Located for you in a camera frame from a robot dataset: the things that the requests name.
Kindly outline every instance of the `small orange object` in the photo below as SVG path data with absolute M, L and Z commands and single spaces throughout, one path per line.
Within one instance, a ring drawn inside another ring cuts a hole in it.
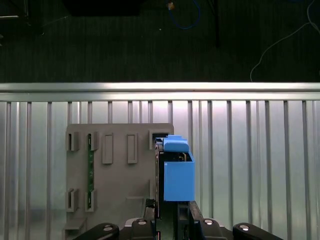
M 168 8 L 169 10 L 175 9 L 175 5 L 174 5 L 173 2 L 169 2 L 166 6 L 167 6 L 167 8 Z

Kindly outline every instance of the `gray plastic board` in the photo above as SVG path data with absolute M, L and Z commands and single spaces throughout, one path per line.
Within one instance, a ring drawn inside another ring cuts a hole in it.
M 106 222 L 122 228 L 141 217 L 146 199 L 155 198 L 154 139 L 173 133 L 170 123 L 69 125 L 63 239 Z

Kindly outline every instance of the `screw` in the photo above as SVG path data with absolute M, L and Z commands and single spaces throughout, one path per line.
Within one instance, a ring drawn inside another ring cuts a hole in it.
M 104 226 L 103 231 L 109 232 L 109 231 L 111 231 L 111 230 L 112 230 L 112 226 L 110 226 L 110 225 Z
M 247 225 L 240 225 L 239 228 L 243 231 L 249 231 L 249 227 Z
M 140 224 L 140 225 L 145 225 L 146 223 L 147 222 L 145 220 L 141 220 L 141 221 L 138 222 L 138 224 Z
M 207 225 L 212 225 L 214 222 L 210 219 L 206 219 L 206 220 L 204 220 L 204 223 Z

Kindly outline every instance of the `green circuit board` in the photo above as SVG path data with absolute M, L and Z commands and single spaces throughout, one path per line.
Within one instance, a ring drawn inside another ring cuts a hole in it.
M 91 193 L 95 189 L 94 185 L 94 151 L 91 150 L 91 134 L 88 135 L 88 209 L 91 208 Z

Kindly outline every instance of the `dark carpet floor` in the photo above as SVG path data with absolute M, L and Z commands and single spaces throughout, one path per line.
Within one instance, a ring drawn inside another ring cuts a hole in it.
M 61 0 L 31 0 L 30 12 L 44 35 L 21 33 L 23 23 L 0 20 L 0 82 L 248 82 L 262 52 L 308 21 L 307 1 L 218 2 L 216 48 L 207 0 L 198 0 L 200 21 L 189 30 L 173 24 L 163 0 L 146 0 L 136 16 L 105 17 L 74 17 Z M 196 20 L 192 0 L 174 3 L 177 22 L 187 26 Z M 320 26 L 319 0 L 310 17 Z M 320 35 L 308 25 L 271 48 L 252 78 L 317 82 L 319 70 Z

